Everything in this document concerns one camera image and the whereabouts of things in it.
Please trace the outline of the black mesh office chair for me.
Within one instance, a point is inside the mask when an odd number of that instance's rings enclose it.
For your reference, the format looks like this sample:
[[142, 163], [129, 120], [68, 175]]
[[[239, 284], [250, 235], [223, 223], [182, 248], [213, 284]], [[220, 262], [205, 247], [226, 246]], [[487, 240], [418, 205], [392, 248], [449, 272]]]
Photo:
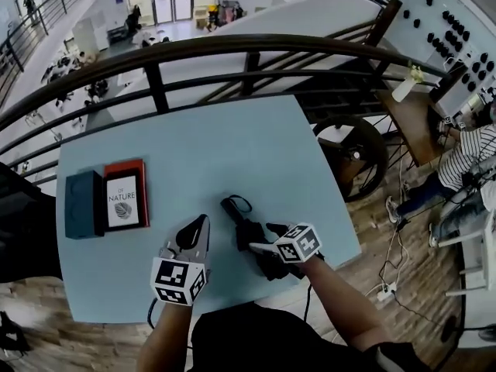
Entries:
[[0, 163], [0, 284], [62, 279], [55, 197]]

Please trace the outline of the grey balcony railing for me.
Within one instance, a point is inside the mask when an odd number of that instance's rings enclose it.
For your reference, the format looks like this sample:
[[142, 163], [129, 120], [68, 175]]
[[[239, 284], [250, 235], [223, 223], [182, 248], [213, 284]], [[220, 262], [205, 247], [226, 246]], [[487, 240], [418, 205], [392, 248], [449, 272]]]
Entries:
[[0, 42], [0, 107], [37, 47], [79, 1], [46, 0], [36, 5], [34, 13], [8, 22], [7, 34]]

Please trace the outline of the wooden side table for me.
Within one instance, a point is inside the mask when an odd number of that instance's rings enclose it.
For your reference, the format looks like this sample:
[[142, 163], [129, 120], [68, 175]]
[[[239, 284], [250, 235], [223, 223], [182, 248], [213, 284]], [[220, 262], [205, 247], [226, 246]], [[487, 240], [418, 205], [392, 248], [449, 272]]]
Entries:
[[434, 118], [437, 112], [428, 93], [412, 92], [402, 102], [396, 102], [391, 91], [380, 90], [376, 96], [405, 141], [417, 167], [442, 154], [443, 149], [431, 131], [434, 125], [429, 125], [429, 118]]

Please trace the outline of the white power strip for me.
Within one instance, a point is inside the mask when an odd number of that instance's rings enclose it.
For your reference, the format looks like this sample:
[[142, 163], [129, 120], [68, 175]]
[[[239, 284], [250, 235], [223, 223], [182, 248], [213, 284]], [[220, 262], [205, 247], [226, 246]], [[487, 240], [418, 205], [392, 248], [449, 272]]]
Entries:
[[396, 291], [397, 291], [397, 283], [395, 281], [390, 284], [383, 284], [381, 289], [377, 293], [377, 300], [385, 301], [390, 297], [394, 297]]

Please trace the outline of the black metal railing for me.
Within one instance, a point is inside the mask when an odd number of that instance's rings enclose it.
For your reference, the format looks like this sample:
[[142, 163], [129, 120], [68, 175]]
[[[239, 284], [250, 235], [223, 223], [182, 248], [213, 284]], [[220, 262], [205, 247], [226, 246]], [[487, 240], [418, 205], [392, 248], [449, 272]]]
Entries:
[[332, 38], [283, 34], [248, 34], [213, 36], [171, 43], [158, 43], [145, 49], [130, 51], [123, 54], [121, 57], [113, 57], [92, 64], [85, 69], [75, 71], [62, 79], [56, 80], [35, 90], [32, 94], [14, 104], [5, 114], [0, 115], [0, 133], [29, 113], [37, 110], [46, 103], [55, 100], [56, 97], [69, 94], [72, 91], [76, 91], [79, 88], [83, 88], [97, 81], [118, 74], [125, 74], [135, 69], [142, 69], [148, 81], [147, 88], [144, 88], [143, 90], [133, 91], [123, 96], [108, 99], [87, 108], [80, 108], [14, 139], [11, 143], [0, 148], [0, 157], [26, 141], [31, 140], [56, 126], [61, 126], [66, 122], [70, 122], [72, 119], [137, 99], [153, 98], [156, 112], [158, 114], [164, 114], [171, 109], [166, 97], [166, 94], [170, 91], [196, 88], [222, 82], [227, 83], [229, 81], [249, 83], [251, 81], [259, 81], [263, 78], [315, 77], [319, 75], [328, 75], [328, 71], [325, 70], [250, 70], [208, 77], [191, 77], [182, 81], [166, 83], [160, 73], [160, 65], [162, 63], [232, 53], [248, 54], [261, 52], [309, 53], [311, 55], [321, 54], [324, 57], [341, 55], [378, 60], [385, 65], [395, 64], [402, 67], [413, 66], [417, 67], [425, 74], [431, 74], [445, 80], [446, 84], [441, 87], [442, 93], [447, 93], [449, 87], [455, 82], [455, 78], [451, 74], [439, 71], [428, 64], [423, 64], [412, 58], [374, 46]]

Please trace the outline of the round dark wicker chair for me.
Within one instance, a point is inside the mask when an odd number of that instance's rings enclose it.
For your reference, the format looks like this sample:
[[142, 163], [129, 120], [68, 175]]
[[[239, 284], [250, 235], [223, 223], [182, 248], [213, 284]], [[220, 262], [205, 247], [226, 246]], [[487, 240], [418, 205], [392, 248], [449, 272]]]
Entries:
[[[327, 129], [350, 131], [339, 141], [322, 137]], [[371, 195], [388, 169], [388, 151], [381, 133], [354, 115], [332, 115], [312, 129], [346, 203]]]

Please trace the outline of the dark teal box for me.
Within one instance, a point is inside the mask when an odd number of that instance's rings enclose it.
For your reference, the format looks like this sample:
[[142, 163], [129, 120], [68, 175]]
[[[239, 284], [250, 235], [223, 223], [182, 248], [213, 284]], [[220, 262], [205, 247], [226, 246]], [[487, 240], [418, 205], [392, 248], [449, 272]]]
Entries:
[[104, 236], [102, 177], [94, 170], [66, 178], [64, 218], [68, 238]]

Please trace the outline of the person's right forearm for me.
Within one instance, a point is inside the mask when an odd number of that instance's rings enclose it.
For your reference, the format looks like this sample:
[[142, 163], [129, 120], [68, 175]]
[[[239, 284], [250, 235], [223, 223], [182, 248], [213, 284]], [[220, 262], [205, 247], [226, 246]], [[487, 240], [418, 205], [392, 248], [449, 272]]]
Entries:
[[317, 256], [299, 265], [344, 342], [359, 351], [392, 341], [375, 305]]

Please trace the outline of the red book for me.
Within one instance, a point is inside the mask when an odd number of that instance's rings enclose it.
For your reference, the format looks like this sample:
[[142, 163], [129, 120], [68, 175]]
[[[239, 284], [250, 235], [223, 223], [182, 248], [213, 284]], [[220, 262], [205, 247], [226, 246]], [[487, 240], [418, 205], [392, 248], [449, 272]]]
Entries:
[[104, 194], [107, 232], [150, 226], [143, 159], [105, 165]]

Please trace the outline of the light blue table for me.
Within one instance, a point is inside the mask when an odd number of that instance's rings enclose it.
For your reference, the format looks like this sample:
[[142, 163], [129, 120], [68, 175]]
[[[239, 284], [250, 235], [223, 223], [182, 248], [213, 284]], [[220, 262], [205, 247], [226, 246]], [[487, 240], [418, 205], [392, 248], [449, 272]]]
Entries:
[[[75, 240], [65, 233], [67, 177], [140, 158], [146, 168], [150, 224]], [[167, 239], [206, 214], [210, 276], [194, 313], [275, 295], [293, 277], [268, 281], [240, 253], [220, 203], [240, 195], [255, 222], [312, 224], [333, 267], [360, 252], [353, 223], [329, 165], [292, 97], [229, 102], [172, 112], [76, 139], [60, 148], [57, 241], [68, 304], [77, 322], [139, 323], [153, 299], [153, 258]]]

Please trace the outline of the person's black clothing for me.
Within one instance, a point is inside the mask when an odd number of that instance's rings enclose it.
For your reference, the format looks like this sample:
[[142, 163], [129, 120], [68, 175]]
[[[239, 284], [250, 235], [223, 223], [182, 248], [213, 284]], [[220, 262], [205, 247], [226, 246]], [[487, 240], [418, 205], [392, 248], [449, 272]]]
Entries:
[[356, 350], [323, 339], [290, 312], [254, 303], [202, 315], [191, 344], [190, 372], [432, 372], [410, 343]]

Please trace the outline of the white desk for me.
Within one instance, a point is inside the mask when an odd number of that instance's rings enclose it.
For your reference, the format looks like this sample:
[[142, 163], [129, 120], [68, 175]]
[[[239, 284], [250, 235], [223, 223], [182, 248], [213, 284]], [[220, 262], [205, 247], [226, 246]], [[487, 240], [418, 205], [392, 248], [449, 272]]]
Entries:
[[447, 297], [491, 291], [496, 286], [496, 210], [478, 219], [470, 229], [470, 233], [446, 241], [448, 245], [461, 245], [464, 268], [460, 276], [465, 283], [465, 288], [447, 291]]

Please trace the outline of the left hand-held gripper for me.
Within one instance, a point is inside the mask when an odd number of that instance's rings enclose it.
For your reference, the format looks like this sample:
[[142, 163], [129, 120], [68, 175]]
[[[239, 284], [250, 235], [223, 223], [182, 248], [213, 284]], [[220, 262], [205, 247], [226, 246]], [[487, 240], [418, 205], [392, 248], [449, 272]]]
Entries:
[[207, 283], [210, 219], [206, 214], [188, 223], [164, 243], [153, 259], [150, 286], [157, 300], [192, 306]]

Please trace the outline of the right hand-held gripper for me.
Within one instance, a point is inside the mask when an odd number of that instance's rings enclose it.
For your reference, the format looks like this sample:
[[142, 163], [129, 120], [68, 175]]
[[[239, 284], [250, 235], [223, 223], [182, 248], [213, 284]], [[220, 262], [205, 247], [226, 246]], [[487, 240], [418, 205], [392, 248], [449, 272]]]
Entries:
[[304, 263], [313, 257], [322, 248], [322, 242], [315, 231], [315, 227], [308, 223], [299, 223], [290, 229], [289, 225], [267, 223], [269, 231], [280, 237], [272, 243], [249, 243], [254, 253], [272, 253], [280, 255], [286, 264]]

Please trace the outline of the black umbrella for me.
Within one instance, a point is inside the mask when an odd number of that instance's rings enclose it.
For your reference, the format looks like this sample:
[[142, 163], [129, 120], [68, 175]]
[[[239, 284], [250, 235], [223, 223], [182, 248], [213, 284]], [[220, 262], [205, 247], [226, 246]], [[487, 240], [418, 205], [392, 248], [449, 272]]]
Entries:
[[268, 279], [282, 279], [292, 274], [298, 279], [305, 275], [292, 263], [284, 263], [280, 255], [254, 253], [249, 248], [249, 243], [271, 243], [265, 236], [261, 223], [253, 222], [247, 215], [253, 211], [252, 205], [242, 196], [230, 195], [224, 198], [220, 205], [227, 215], [234, 221], [236, 227], [236, 246], [239, 252], [251, 253], [261, 273]]

